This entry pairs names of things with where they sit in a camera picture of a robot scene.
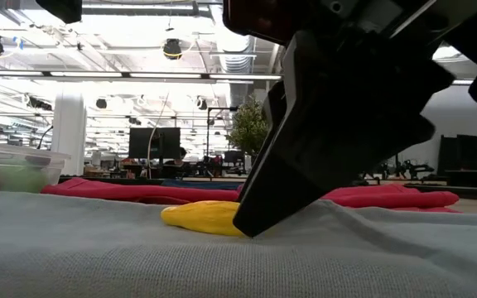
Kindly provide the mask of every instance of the person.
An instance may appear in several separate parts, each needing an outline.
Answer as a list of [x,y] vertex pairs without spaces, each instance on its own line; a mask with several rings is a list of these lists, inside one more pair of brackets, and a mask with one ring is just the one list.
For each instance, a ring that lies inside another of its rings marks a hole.
[[163,164],[163,169],[161,170],[161,178],[175,179],[189,172],[189,163],[183,162],[183,159],[186,157],[186,155],[186,149],[184,147],[180,147],[180,159],[166,161]]

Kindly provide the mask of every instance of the black monitor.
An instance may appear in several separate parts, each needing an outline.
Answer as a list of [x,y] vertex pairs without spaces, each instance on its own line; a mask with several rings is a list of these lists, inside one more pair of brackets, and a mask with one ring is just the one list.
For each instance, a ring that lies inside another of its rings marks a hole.
[[224,153],[224,162],[244,162],[243,151],[227,151]]
[[[153,128],[130,128],[129,158],[147,158],[148,141]],[[150,147],[150,158],[180,159],[180,129],[177,127],[157,128]]]

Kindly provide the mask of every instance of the yellow cloth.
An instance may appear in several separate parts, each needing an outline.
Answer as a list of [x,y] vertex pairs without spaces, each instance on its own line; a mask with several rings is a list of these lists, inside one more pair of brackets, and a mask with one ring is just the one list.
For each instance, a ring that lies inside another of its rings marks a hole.
[[225,236],[243,236],[233,226],[233,217],[239,203],[220,201],[201,201],[165,208],[161,219],[165,224],[189,230]]

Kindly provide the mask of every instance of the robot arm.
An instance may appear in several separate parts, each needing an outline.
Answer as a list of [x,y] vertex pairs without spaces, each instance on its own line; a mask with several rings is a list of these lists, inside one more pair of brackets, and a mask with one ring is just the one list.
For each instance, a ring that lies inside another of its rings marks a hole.
[[[234,218],[250,237],[432,137],[420,113],[454,80],[431,60],[442,41],[477,63],[477,1],[227,0],[224,20],[287,47]],[[477,79],[470,94],[477,101]]]

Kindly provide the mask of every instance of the ceiling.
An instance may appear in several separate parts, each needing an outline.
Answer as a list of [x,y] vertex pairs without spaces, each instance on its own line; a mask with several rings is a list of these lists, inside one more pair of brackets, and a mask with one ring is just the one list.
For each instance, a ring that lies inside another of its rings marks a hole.
[[[282,47],[228,31],[219,1],[84,1],[82,22],[65,25],[38,7],[34,0],[0,0],[0,36],[4,52],[0,70],[48,70],[154,73],[281,73]],[[169,60],[167,40],[178,39],[182,57]],[[436,53],[460,79],[471,79],[477,66],[453,49]],[[181,127],[181,144],[192,156],[203,156],[207,111],[196,106],[236,106],[247,96],[266,96],[262,80],[189,83],[96,79],[82,83],[52,79],[0,77],[0,142],[21,139],[36,147],[51,125],[52,112],[27,107],[29,98],[55,108],[63,88],[82,90],[88,109],[86,151],[126,154],[130,127]],[[97,108],[105,99],[107,108]],[[217,115],[210,129],[211,151],[224,151],[232,124],[229,112]],[[140,121],[130,124],[126,116]],[[51,133],[43,141],[49,148]]]

